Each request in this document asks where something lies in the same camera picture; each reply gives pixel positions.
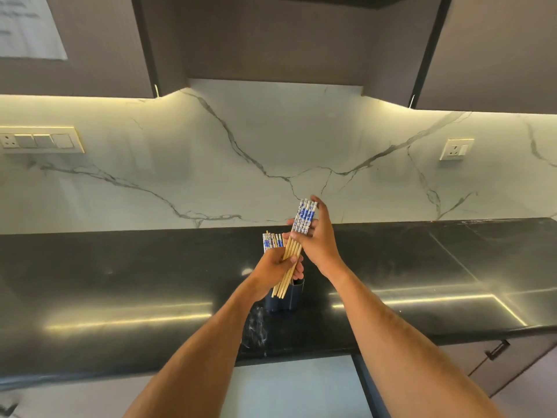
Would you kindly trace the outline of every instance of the person's left hand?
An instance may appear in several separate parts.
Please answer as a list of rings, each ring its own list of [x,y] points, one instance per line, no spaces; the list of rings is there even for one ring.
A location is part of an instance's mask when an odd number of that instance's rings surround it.
[[[263,254],[254,271],[246,279],[246,283],[251,287],[255,300],[261,300],[269,290],[277,285],[284,274],[296,263],[296,256],[282,260],[286,248],[271,248]],[[303,257],[300,255],[293,279],[303,279]]]

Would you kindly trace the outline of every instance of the white marble backsplash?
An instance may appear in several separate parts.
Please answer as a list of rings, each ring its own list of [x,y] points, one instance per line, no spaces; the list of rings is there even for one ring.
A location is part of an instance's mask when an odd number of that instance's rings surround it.
[[[0,233],[557,216],[557,116],[415,111],[361,88],[195,80],[156,100],[0,96],[86,154],[0,155]],[[448,138],[475,138],[440,162]]]

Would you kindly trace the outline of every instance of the black drawer handle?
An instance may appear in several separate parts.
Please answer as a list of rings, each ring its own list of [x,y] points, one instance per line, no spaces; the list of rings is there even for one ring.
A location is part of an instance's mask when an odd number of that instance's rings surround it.
[[[509,346],[511,346],[511,344],[508,341],[502,340],[501,343],[493,349],[493,351],[485,351],[485,354],[488,358],[494,361],[501,353],[505,352]]]

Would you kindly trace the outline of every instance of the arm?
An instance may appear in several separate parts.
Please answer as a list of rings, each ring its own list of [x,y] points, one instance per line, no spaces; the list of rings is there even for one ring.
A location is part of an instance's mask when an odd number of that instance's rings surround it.
[[[224,306],[151,379],[124,418],[219,417],[249,310],[296,261],[282,261],[284,251],[269,249],[263,255]],[[302,272],[299,262],[294,278],[303,278]]]
[[[293,233],[340,295],[361,354],[393,418],[499,418],[494,404],[427,337],[375,296],[340,258],[327,207]]]

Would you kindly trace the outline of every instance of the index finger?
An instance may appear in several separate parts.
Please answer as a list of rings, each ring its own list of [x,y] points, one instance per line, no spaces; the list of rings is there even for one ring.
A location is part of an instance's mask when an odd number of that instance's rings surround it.
[[[319,218],[330,222],[331,219],[329,218],[329,210],[327,209],[325,203],[315,195],[311,196],[311,200],[317,202],[317,208],[319,209]]]

